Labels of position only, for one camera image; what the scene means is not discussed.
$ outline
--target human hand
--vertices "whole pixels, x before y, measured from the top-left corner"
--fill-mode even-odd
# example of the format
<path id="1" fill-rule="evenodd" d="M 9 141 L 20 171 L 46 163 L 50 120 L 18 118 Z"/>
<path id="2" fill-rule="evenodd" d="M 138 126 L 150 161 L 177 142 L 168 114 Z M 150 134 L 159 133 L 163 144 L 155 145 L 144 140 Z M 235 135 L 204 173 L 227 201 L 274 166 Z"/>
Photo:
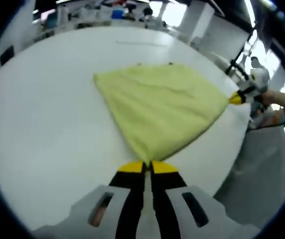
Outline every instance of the human hand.
<path id="1" fill-rule="evenodd" d="M 275 92 L 272 90 L 267 90 L 266 92 L 261 94 L 261 103 L 269 107 L 271 104 L 274 103 Z"/>

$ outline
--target blue container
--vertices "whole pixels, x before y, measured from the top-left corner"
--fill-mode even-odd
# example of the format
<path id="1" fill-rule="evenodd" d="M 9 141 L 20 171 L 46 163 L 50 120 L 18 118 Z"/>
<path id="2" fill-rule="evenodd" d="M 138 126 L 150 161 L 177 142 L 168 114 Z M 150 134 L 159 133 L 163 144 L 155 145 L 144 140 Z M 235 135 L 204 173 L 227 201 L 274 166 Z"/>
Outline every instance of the blue container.
<path id="1" fill-rule="evenodd" d="M 122 19 L 124 11 L 122 9 L 116 9 L 112 11 L 112 19 Z"/>

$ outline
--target yellow cloth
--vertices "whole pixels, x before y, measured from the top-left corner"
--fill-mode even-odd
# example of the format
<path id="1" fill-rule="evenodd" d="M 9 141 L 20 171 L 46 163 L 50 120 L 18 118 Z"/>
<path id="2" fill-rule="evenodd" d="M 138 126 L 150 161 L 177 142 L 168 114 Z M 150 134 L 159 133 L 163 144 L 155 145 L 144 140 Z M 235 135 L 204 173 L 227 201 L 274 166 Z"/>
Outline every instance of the yellow cloth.
<path id="1" fill-rule="evenodd" d="M 225 95 L 184 65 L 134 66 L 94 80 L 126 141 L 147 163 L 196 139 L 228 105 Z"/>

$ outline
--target person's arm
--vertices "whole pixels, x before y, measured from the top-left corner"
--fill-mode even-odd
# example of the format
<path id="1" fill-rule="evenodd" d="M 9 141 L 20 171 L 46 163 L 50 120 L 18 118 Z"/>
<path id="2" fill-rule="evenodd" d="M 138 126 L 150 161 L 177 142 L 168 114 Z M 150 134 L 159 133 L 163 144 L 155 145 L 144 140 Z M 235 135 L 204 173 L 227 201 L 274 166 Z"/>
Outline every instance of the person's arm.
<path id="1" fill-rule="evenodd" d="M 285 107 L 285 93 L 268 90 L 262 94 L 262 99 L 265 105 L 277 104 Z"/>

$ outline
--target round table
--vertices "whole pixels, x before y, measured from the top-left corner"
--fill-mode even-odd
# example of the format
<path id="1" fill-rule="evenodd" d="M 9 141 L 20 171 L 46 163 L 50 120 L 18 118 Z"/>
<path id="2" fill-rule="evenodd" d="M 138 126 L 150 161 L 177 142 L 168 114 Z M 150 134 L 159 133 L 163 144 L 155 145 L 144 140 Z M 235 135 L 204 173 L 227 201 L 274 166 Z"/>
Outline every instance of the round table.
<path id="1" fill-rule="evenodd" d="M 201 54 L 163 32 L 96 27 L 48 38 L 0 69 L 0 191 L 31 230 L 54 225 L 135 154 L 93 74 L 138 63 L 184 63 L 226 96 L 236 85 Z M 214 195 L 237 157 L 249 105 L 228 106 L 214 125 L 167 162 L 188 185 Z"/>

